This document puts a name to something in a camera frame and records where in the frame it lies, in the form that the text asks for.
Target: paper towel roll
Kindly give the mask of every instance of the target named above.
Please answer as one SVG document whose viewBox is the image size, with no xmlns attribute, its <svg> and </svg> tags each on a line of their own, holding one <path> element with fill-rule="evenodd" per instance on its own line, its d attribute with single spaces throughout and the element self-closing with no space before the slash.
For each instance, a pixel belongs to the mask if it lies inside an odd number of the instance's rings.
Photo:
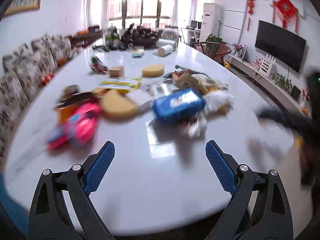
<svg viewBox="0 0 320 240">
<path fill-rule="evenodd" d="M 173 52 L 173 47 L 171 45 L 165 45 L 158 49 L 158 55 L 161 57 L 169 54 L 170 52 Z"/>
<path fill-rule="evenodd" d="M 165 46 L 165 45 L 171 45 L 173 47 L 173 50 L 177 49 L 177 43 L 175 41 L 159 39 L 156 42 L 157 48 L 161 48 L 162 46 Z"/>
</svg>

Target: white shelf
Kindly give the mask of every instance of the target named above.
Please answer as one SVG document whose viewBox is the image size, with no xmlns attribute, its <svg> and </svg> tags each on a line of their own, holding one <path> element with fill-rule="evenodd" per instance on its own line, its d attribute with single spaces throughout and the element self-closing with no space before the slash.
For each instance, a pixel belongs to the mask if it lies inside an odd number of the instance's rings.
<svg viewBox="0 0 320 240">
<path fill-rule="evenodd" d="M 270 92 L 287 110 L 298 110 L 301 112 L 300 105 L 295 101 L 286 91 L 278 87 L 272 80 L 262 75 L 258 70 L 253 68 L 248 62 L 239 59 L 235 55 L 230 55 L 231 60 L 229 63 L 235 65 L 249 76 L 252 74 L 252 78 L 258 74 L 260 77 L 257 78 L 257 82 L 262 85 L 267 91 Z"/>
</svg>

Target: red lantern string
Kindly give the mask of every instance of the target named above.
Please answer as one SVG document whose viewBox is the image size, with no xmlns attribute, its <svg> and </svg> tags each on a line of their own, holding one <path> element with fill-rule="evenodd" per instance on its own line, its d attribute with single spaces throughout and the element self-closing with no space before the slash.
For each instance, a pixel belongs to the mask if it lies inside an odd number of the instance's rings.
<svg viewBox="0 0 320 240">
<path fill-rule="evenodd" d="M 254 0 L 248 0 L 248 6 L 249 6 L 249 11 L 248 11 L 248 13 L 249 13 L 250 15 L 252 15 L 252 14 L 253 14 L 253 8 L 254 8 Z M 251 18 L 249 17 L 249 19 L 248 19 L 247 31 L 249 31 L 250 22 L 251 22 Z"/>
</svg>

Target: blue gripper pad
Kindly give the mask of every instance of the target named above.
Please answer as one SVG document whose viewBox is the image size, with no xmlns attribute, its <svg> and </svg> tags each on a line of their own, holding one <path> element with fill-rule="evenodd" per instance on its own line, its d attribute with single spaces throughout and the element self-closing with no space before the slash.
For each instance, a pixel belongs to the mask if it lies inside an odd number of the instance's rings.
<svg viewBox="0 0 320 240">
<path fill-rule="evenodd" d="M 114 157 L 115 145 L 110 142 L 86 175 L 86 182 L 83 190 L 87 196 L 89 196 L 91 192 L 97 191 L 100 182 L 102 181 L 104 174 L 106 174 Z"/>
<path fill-rule="evenodd" d="M 237 192 L 235 174 L 211 141 L 207 142 L 205 153 L 223 189 L 234 195 Z"/>
</svg>

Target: computer monitor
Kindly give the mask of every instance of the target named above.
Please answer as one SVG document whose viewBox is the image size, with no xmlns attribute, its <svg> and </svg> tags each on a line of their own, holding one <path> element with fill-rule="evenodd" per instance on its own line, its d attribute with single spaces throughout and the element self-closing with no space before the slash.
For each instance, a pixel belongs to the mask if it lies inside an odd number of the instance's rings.
<svg viewBox="0 0 320 240">
<path fill-rule="evenodd" d="M 197 27 L 197 21 L 191 21 L 191 28 L 196 28 Z"/>
</svg>

